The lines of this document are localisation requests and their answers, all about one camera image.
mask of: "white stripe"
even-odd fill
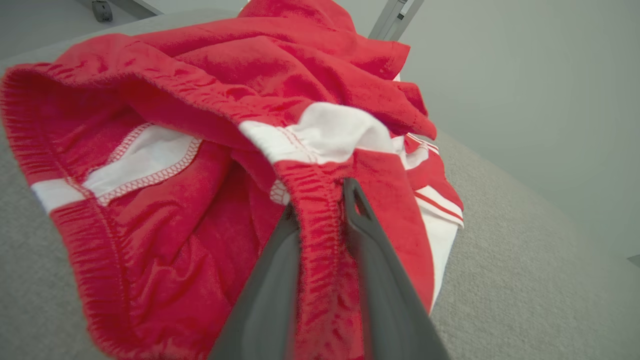
[[[93,171],[83,183],[96,197],[156,174],[182,160],[194,140],[160,126],[146,128],[117,161]]]
[[[407,136],[409,136],[410,138],[414,139],[416,142],[419,142],[421,144],[427,145],[433,152],[435,152],[436,154],[440,155],[440,149],[433,145],[432,143],[425,141],[417,136],[415,136],[414,134],[408,133]]]
[[[31,190],[36,194],[47,214],[53,210],[84,200],[84,195],[67,184],[64,179],[39,181],[31,185]]]
[[[417,190],[417,192],[419,194],[424,195],[425,197],[428,197],[429,199],[437,202],[438,205],[440,205],[441,207],[443,207],[443,208],[451,211],[452,213],[462,217],[462,209],[460,209],[460,207],[458,205],[455,205],[453,202],[451,202],[450,200],[448,200],[444,196],[440,195],[440,193],[438,193],[431,186],[427,185],[427,186],[421,188],[420,190]]]
[[[427,231],[427,237],[429,238],[429,246],[431,247],[431,255],[433,257],[433,300],[431,303],[431,309],[435,305],[440,289],[442,289],[442,282],[444,279],[444,270],[447,266],[447,260],[451,253],[451,247],[453,241],[456,238],[458,232],[458,226],[450,221],[446,221],[440,217],[436,217],[428,210],[420,207],[422,214],[422,221]]]
[[[418,206],[420,207],[420,210],[422,211],[427,210],[430,213],[434,214],[435,216],[441,217],[445,220],[448,220],[450,222],[453,222],[455,224],[458,224],[460,227],[464,228],[465,224],[464,222],[462,222],[462,220],[460,220],[459,218],[448,214],[440,209],[438,209],[437,207],[435,207],[434,205],[431,205],[430,203],[420,199],[419,197],[416,197],[415,200],[418,202]]]
[[[394,153],[389,131],[378,119],[328,102],[311,104],[295,125],[274,127],[247,120],[239,128],[272,164],[282,160],[342,163],[356,148]]]

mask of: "white wall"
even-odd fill
[[[137,20],[111,9],[113,22],[101,23],[76,0],[0,0],[0,59]]]
[[[400,41],[440,129],[640,254],[640,1],[428,0]]]

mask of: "red stitching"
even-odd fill
[[[173,164],[168,168],[155,172],[151,175],[122,184],[117,188],[115,188],[114,190],[98,197],[97,198],[98,202],[102,206],[107,206],[113,199],[117,197],[121,197],[126,193],[132,192],[134,190],[137,190],[139,188],[143,188],[146,186],[155,185],[164,180],[167,180],[172,176],[177,175],[178,173],[183,171],[187,166],[189,166],[189,164],[191,164],[195,156],[198,154],[198,149],[200,148],[201,143],[202,143],[201,139],[193,139],[189,144],[187,153],[177,163]]]
[[[91,190],[85,188],[84,186],[78,184],[75,180],[73,180],[71,177],[66,177],[65,178],[65,182],[71,186],[72,188],[76,189],[78,192],[80,192],[81,194],[84,195],[85,199],[91,199],[93,197],[93,193],[91,192]]]
[[[129,149],[133,141],[137,139],[138,136],[140,136],[140,134],[142,134],[142,132],[151,125],[152,124],[149,122],[144,123],[136,127],[135,129],[133,129],[129,134],[127,134],[127,136],[125,136],[125,138],[122,140],[120,145],[118,145],[118,147],[111,153],[111,155],[109,155],[109,158],[107,159],[107,164],[118,161],[124,155],[124,153],[127,152],[127,150]]]
[[[312,155],[309,154],[305,146],[299,140],[297,142],[295,142],[294,140],[291,140],[291,136],[293,135],[291,132],[287,131],[286,128],[284,127],[275,126],[275,128],[278,129],[278,131],[281,132],[284,136],[286,136],[287,140],[289,141],[289,143],[291,143],[291,145],[295,146],[298,150],[302,150],[302,153],[304,155],[307,155],[307,157],[309,158],[309,162],[311,163],[315,162]]]
[[[318,162],[318,158],[317,158],[317,154],[316,154],[315,152],[313,152],[313,151],[309,150],[309,149],[305,146],[305,144],[302,142],[302,140],[300,140],[300,138],[298,138],[298,135],[296,135],[296,133],[294,133],[293,131],[290,131],[290,130],[289,130],[289,129],[287,129],[286,127],[285,127],[284,129],[285,129],[285,131],[287,131],[288,133],[290,133],[290,134],[291,134],[291,136],[293,136],[293,138],[298,142],[298,144],[300,144],[300,146],[302,147],[302,149],[303,149],[305,152],[307,152],[307,155],[308,155],[310,158],[314,159],[313,161],[314,161],[315,163],[319,163],[319,162]]]

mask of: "hem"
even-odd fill
[[[122,239],[116,235],[113,220],[105,214],[105,208],[66,171],[66,164],[42,131],[33,113],[38,108],[30,90],[35,79],[42,79],[42,75],[19,67],[5,75],[0,99],[3,125],[10,148],[30,186],[64,179],[84,195],[84,199],[53,209],[49,216],[67,248],[94,344],[121,360],[153,357],[168,348],[172,348],[171,354],[177,358],[204,360],[207,354],[203,351],[194,353],[175,345],[145,345],[133,331],[126,269],[121,259]]]
[[[442,206],[436,200],[431,197],[425,196],[419,192],[413,192],[418,205],[431,212],[432,214],[439,216],[445,220],[456,223],[458,226],[464,229],[465,223],[462,218],[462,214],[457,214],[455,211],[451,211]]]

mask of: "seam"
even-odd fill
[[[49,137],[45,134],[45,132],[42,130],[40,123],[37,121],[34,121],[35,117],[33,116],[34,115],[33,109],[35,108],[36,108],[35,106],[28,106],[28,110],[26,110],[29,116],[28,121],[34,125],[33,128],[38,133],[40,137],[40,141],[47,148],[47,151],[49,152],[49,155],[51,156],[51,159],[53,160],[58,170],[64,175],[65,181],[74,188],[79,188],[79,187],[82,188],[82,186],[71,176],[71,174],[69,174],[67,170],[67,164],[64,161],[62,161],[62,159],[58,156],[57,152],[53,151],[51,147],[51,141]],[[111,244],[111,251],[113,252],[113,255],[114,255],[115,265],[118,267],[118,272],[120,273],[120,278],[118,279],[118,283],[120,284],[120,301],[122,302],[122,306],[124,308],[123,318],[124,318],[124,326],[126,327],[125,330],[131,335],[132,339],[134,339],[137,345],[142,345],[142,343],[140,342],[140,339],[137,337],[136,333],[133,331],[133,326],[131,323],[131,318],[130,318],[131,314],[129,312],[131,300],[129,298],[127,287],[125,287],[127,270],[122,263],[120,249],[116,244],[116,239],[120,240],[120,237],[116,235],[116,232],[113,230],[111,224],[109,224],[109,222],[106,220],[106,216],[103,213],[102,209],[96,206],[95,202],[91,201],[91,199],[94,199],[94,198],[95,197],[93,195],[90,195],[88,197],[88,200],[90,200],[91,208],[94,209],[94,211],[96,212],[96,217],[98,218],[98,220],[102,221],[102,224],[104,225],[104,227],[106,228],[106,231],[109,234],[108,241]]]
[[[142,132],[146,128],[150,127],[151,125],[152,124],[149,122],[144,123],[142,125],[139,125],[135,129],[133,129],[129,134],[127,134],[127,136],[125,136],[122,142],[120,142],[120,145],[118,145],[118,147],[116,147],[116,149],[111,153],[111,155],[109,155],[109,158],[107,159],[107,162],[105,163],[105,165],[108,165],[110,163],[114,163],[120,160],[124,155],[124,153],[127,152],[127,150],[129,150],[129,147],[131,146],[133,141],[135,141],[135,139],[137,139],[140,136],[140,134],[142,134]]]
[[[189,164],[191,164],[193,158],[195,158],[196,154],[198,154],[198,149],[200,148],[201,143],[202,139],[193,139],[189,144],[187,152],[182,157],[182,159],[180,159],[180,161],[168,168],[164,168],[160,171],[154,172],[151,175],[147,175],[145,177],[141,177],[139,179],[135,179],[118,186],[114,190],[111,190],[110,192],[97,197],[98,203],[102,206],[107,206],[113,199],[117,197],[121,197],[139,188],[160,183],[164,180],[169,179],[170,177],[177,175],[179,172],[188,167]]]
[[[307,147],[307,146],[302,142],[302,140],[300,140],[300,138],[298,138],[298,135],[296,135],[296,133],[294,133],[293,131],[291,131],[291,130],[287,129],[286,127],[285,127],[285,128],[283,128],[283,130],[284,130],[285,132],[287,132],[287,133],[291,134],[291,136],[293,136],[293,138],[294,138],[294,140],[296,141],[296,143],[298,143],[298,144],[299,144],[299,146],[300,146],[300,147],[301,147],[301,148],[302,148],[302,149],[307,153],[307,156],[309,156],[309,158],[311,158],[311,160],[312,160],[314,163],[316,163],[316,164],[318,164],[318,163],[319,163],[317,154],[316,154],[314,151],[310,150],[310,149],[309,149],[309,148],[308,148],[308,147]]]
[[[287,140],[291,145],[295,146],[298,150],[301,150],[303,154],[307,155],[307,158],[309,159],[310,163],[317,163],[314,160],[313,156],[305,148],[304,144],[302,144],[299,140],[297,142],[292,140],[293,133],[291,133],[290,131],[287,131],[284,127],[276,126],[275,128],[278,129],[278,131],[281,132],[284,136],[286,136]]]
[[[284,203],[284,197],[287,193],[288,191],[284,184],[280,180],[276,179],[269,190],[269,198],[276,204],[286,205]]]

